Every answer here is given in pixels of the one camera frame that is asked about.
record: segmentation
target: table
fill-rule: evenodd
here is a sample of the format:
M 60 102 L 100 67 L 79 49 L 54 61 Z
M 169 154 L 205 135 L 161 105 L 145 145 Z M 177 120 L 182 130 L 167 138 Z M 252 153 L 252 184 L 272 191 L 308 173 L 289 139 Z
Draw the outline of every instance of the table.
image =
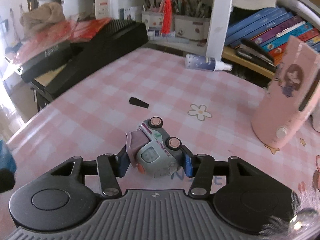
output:
M 250 124 L 263 95 L 262 88 L 229 73 L 188 70 L 184 58 L 152 49 L 137 49 L 105 66 L 40 111 L 8 142 L 18 170 L 15 188 L 0 195 L 0 239 L 15 229 L 8 212 L 15 190 L 72 156 L 94 160 L 101 154 L 117 154 L 125 144 L 125 132 L 153 116 L 160 116 L 166 131 L 194 154 L 210 154 L 220 161 L 236 155 L 293 190 L 301 181 L 310 185 L 319 133 L 308 120 L 273 155 Z M 147 102 L 149 108 L 130 105 L 131 96 Z M 198 108 L 207 114 L 192 115 L 190 110 Z M 127 188 L 188 190 L 192 180 L 182 170 L 152 179 L 130 166 L 118 181 L 124 192 Z M 86 185 L 98 192 L 96 177 L 86 178 Z M 224 185 L 222 177 L 215 177 L 212 192 Z

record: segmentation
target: pink container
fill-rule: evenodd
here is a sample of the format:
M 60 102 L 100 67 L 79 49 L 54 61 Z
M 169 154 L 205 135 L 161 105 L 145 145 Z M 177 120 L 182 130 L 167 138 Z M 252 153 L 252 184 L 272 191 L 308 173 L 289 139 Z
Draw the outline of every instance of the pink container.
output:
M 251 120 L 256 136 L 273 148 L 293 137 L 320 97 L 320 55 L 293 36 L 284 54 Z

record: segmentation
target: red tassel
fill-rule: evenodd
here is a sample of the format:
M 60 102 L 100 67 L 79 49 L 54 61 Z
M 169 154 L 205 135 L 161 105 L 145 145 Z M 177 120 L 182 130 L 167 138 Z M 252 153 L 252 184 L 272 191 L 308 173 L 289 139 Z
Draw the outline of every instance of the red tassel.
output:
M 171 22 L 172 22 L 172 7 L 171 0 L 164 1 L 164 17 L 161 32 L 164 34 L 169 34 L 171 31 Z

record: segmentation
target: beige cloth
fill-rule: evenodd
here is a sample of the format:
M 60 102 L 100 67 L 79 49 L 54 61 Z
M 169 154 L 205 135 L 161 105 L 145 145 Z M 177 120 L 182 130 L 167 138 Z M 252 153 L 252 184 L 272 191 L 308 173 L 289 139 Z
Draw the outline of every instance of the beige cloth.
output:
M 41 5 L 39 8 L 24 13 L 20 23 L 26 38 L 32 37 L 39 31 L 65 20 L 62 7 L 57 2 Z

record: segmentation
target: spray bottle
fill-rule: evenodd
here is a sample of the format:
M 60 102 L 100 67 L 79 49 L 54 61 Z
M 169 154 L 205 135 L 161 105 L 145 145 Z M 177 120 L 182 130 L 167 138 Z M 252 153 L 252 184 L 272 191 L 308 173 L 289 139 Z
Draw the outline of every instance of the spray bottle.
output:
M 232 70 L 232 65 L 226 64 L 222 61 L 215 60 L 212 57 L 204 57 L 199 55 L 187 54 L 186 55 L 186 68 L 199 69 L 199 70 Z

